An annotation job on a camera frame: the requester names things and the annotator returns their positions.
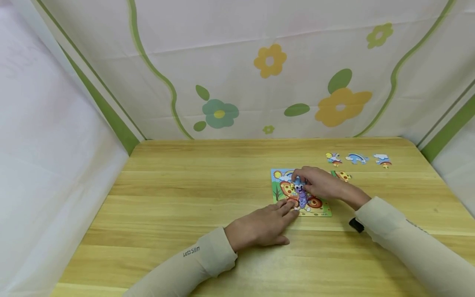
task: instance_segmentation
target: wooden table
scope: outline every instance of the wooden table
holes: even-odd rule
[[[120,296],[157,265],[217,226],[272,202],[270,168],[334,170],[325,153],[371,156],[338,168],[475,264],[475,221],[417,148],[401,138],[147,141],[136,147],[52,296]],[[375,163],[389,155],[392,166]],[[194,296],[426,296],[367,234],[331,218],[300,217],[285,247],[250,249]]]

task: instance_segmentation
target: black wristwatch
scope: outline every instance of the black wristwatch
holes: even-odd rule
[[[356,220],[356,218],[351,219],[349,222],[349,225],[352,226],[358,233],[361,233],[364,231],[364,226],[361,225],[360,222]]]

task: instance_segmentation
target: arm sleeve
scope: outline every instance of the arm sleeve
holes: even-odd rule
[[[373,198],[356,218],[435,296],[475,296],[475,268],[384,200]]]
[[[123,296],[188,296],[199,283],[233,268],[237,258],[224,229],[219,227],[160,264]]]

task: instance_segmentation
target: left hand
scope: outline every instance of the left hand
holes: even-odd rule
[[[289,244],[281,234],[298,217],[293,208],[293,201],[282,199],[230,223],[224,232],[234,252],[254,245]]]

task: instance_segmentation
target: purple caterpillar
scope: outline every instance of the purple caterpillar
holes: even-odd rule
[[[307,205],[308,200],[307,200],[307,192],[304,190],[304,185],[296,184],[295,191],[298,194],[298,202],[299,202],[300,208],[305,209],[305,206]]]

